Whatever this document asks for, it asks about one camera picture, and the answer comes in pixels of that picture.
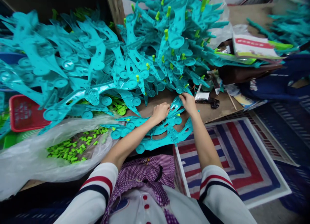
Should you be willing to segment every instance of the red and navy stripe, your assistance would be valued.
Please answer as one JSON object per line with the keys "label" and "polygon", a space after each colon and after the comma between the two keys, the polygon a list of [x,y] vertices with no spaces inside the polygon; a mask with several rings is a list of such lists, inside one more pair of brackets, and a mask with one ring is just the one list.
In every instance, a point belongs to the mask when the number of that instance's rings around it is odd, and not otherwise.
{"label": "red and navy stripe", "polygon": [[[91,184],[88,185],[90,182],[103,182],[105,183],[109,189],[110,189],[110,193],[107,192],[107,190],[98,184]],[[79,194],[85,192],[85,191],[95,191],[98,192],[100,194],[102,194],[106,200],[106,207],[108,206],[108,201],[109,201],[109,197],[111,197],[112,194],[112,190],[113,190],[113,185],[111,183],[111,181],[104,176],[95,176],[95,177],[91,177],[89,178],[87,181],[85,181],[85,183],[82,185],[81,189],[79,190],[79,192],[76,194],[76,196],[78,196]]]}
{"label": "red and navy stripe", "polygon": [[199,201],[203,201],[208,193],[208,189],[212,186],[212,185],[220,185],[223,186],[227,189],[229,189],[230,191],[232,191],[234,194],[236,194],[239,197],[239,194],[237,192],[237,190],[234,188],[233,184],[227,180],[226,178],[219,176],[219,175],[211,175],[208,176],[200,185],[200,192],[202,191],[203,187],[206,186],[204,192],[200,195],[199,197]]}

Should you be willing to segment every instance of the person's left hand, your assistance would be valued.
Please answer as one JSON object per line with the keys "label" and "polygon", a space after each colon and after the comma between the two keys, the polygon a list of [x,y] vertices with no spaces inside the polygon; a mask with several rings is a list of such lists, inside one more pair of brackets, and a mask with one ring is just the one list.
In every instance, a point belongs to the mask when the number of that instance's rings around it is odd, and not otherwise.
{"label": "person's left hand", "polygon": [[154,122],[154,125],[157,125],[167,117],[169,111],[170,104],[167,104],[167,102],[161,103],[160,105],[154,107],[154,111],[150,117],[150,120]]}

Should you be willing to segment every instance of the plastic bag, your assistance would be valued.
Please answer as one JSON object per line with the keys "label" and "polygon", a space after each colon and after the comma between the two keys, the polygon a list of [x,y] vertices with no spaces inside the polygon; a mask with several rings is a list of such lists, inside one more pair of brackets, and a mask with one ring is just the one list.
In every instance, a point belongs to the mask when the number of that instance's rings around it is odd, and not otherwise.
{"label": "plastic bag", "polygon": [[80,179],[94,168],[117,142],[108,135],[94,147],[88,160],[69,164],[61,158],[46,158],[47,147],[59,144],[77,133],[96,129],[101,124],[118,124],[117,117],[101,114],[93,119],[70,118],[42,135],[0,151],[0,201],[16,194],[30,179],[46,182],[68,182]]}
{"label": "plastic bag", "polygon": [[[229,21],[229,9],[228,9],[228,6],[225,0],[211,0],[210,1],[210,4],[218,4],[218,3],[222,3],[222,5],[218,9],[223,9],[224,12],[221,14],[221,17],[217,22]],[[215,49],[219,46],[219,44],[221,44],[221,42],[224,42],[227,39],[232,38],[233,37],[232,27],[233,27],[232,24],[229,23],[223,28],[210,29],[211,34],[215,35],[216,38],[211,38],[210,43],[208,44],[208,47]]]}

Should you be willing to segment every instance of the purple checkered apron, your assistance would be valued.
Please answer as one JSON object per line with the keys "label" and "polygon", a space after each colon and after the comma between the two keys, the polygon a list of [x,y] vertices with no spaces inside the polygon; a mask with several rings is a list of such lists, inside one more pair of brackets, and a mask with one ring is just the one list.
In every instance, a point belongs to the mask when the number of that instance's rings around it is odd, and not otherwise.
{"label": "purple checkered apron", "polygon": [[132,188],[141,188],[144,186],[147,186],[149,194],[162,208],[167,223],[178,223],[171,211],[168,195],[162,187],[163,184],[174,188],[174,170],[174,159],[173,156],[169,155],[140,158],[125,163],[119,172],[115,188],[101,223],[108,223],[111,209],[117,198],[120,198],[124,192]]}

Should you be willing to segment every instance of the wooden stick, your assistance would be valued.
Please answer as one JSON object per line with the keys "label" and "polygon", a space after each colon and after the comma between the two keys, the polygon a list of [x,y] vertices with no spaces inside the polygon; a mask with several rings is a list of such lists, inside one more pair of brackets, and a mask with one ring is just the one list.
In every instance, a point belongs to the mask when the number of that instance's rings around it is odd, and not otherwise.
{"label": "wooden stick", "polygon": [[236,108],[236,106],[235,106],[235,103],[234,103],[233,100],[232,100],[232,97],[231,97],[229,94],[228,94],[228,96],[229,96],[230,101],[232,102],[233,107],[235,108],[235,110],[237,110],[237,108]]}

